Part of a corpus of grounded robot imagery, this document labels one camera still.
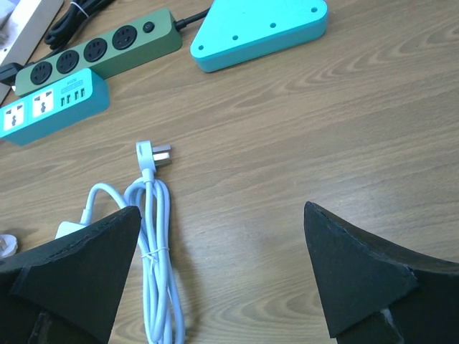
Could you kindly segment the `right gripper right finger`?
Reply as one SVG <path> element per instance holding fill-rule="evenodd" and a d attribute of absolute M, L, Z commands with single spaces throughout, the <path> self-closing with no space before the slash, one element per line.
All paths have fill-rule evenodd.
<path fill-rule="evenodd" d="M 458 263 L 390 242 L 312 202 L 304 232 L 337 343 L 458 342 Z"/>

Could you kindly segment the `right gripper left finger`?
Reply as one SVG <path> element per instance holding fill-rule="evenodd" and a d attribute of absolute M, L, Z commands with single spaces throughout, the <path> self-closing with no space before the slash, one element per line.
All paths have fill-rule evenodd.
<path fill-rule="evenodd" d="M 128 206 L 1 260 L 2 343 L 107 343 L 136 250 Z"/>

